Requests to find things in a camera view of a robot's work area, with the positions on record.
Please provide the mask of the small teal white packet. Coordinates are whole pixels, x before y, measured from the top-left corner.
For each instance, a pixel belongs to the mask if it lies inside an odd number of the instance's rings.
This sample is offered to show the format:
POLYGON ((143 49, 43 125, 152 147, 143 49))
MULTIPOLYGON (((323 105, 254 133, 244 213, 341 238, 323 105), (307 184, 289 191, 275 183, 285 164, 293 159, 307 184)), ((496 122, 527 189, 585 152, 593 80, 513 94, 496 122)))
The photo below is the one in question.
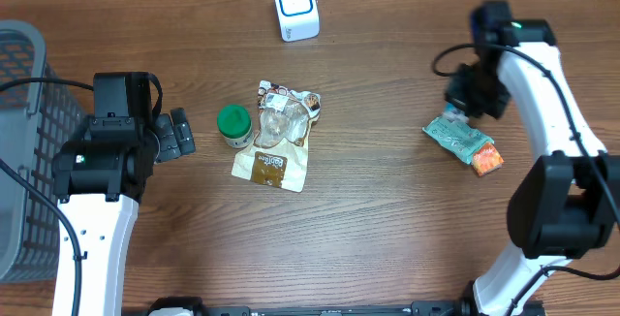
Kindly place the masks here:
POLYGON ((469 122, 469 117, 465 114, 465 112, 458 109, 451 103, 446 103, 446 106, 442 112, 442 117, 450 122, 460 121, 465 124, 469 122))

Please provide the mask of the teal snack packet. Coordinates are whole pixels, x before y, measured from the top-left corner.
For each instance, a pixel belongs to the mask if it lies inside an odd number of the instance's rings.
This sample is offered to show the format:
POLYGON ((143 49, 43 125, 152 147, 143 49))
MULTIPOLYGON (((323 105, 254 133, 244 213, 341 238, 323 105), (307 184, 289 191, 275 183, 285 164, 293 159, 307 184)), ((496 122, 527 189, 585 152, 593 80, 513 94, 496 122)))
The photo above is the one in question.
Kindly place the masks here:
POLYGON ((441 147, 453 153, 461 162, 471 165, 474 154, 494 140, 462 121, 450 121, 443 116, 433 119, 422 131, 441 147))

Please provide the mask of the green lid jar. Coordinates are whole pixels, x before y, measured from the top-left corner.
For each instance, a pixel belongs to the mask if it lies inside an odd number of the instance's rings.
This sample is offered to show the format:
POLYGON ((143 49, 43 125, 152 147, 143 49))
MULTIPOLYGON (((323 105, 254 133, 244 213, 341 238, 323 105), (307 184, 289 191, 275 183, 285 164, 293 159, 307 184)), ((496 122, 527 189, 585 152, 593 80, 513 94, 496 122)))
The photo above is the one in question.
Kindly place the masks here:
POLYGON ((217 127, 226 144, 233 148, 244 148, 254 138, 251 116, 239 105, 223 107, 217 116, 217 127))

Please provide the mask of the orange snack packet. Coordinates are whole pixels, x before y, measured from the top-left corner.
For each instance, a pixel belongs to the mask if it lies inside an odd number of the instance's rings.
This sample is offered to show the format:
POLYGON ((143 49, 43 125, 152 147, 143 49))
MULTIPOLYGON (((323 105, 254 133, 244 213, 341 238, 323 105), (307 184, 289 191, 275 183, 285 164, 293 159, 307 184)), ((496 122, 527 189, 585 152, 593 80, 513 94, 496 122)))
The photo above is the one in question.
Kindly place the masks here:
POLYGON ((478 176, 489 174, 502 167, 504 159, 492 142, 485 143, 472 158, 472 166, 478 176))

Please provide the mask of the brown beige snack pouch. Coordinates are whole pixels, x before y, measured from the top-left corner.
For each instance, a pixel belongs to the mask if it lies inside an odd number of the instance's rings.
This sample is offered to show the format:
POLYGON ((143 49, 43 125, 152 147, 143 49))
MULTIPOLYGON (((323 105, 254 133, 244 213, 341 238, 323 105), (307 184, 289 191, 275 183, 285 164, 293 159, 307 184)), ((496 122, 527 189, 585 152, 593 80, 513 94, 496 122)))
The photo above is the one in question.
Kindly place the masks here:
POLYGON ((258 95, 259 129, 237 152, 232 175, 299 193, 309 157, 309 134, 321 114, 321 95, 263 80, 258 95))

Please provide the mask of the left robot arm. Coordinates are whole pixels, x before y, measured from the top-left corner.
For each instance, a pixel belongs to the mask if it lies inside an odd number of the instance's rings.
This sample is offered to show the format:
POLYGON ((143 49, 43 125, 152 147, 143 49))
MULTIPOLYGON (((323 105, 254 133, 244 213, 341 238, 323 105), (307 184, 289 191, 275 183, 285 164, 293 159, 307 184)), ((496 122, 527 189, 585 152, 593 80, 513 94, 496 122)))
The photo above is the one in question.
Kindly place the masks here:
POLYGON ((93 78, 94 112, 52 161, 53 195, 66 217, 52 312, 118 315, 128 247, 146 181, 157 164, 195 152, 184 109, 161 111, 147 72, 93 78))

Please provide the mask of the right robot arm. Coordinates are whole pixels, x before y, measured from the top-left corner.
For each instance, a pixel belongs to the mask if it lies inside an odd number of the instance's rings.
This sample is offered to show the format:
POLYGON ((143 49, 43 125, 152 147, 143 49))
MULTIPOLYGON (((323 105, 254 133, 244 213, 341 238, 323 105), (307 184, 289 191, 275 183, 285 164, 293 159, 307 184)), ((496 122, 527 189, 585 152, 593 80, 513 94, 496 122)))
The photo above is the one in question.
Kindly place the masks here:
POLYGON ((556 38, 544 19, 516 19, 506 1, 470 15, 478 60, 448 75, 445 99, 468 117, 500 118, 514 102, 534 164, 507 211, 510 241, 492 267, 469 283, 456 315, 537 315, 531 296, 556 271, 591 280, 571 262, 606 245, 619 226, 619 158, 581 114, 565 79, 556 38))

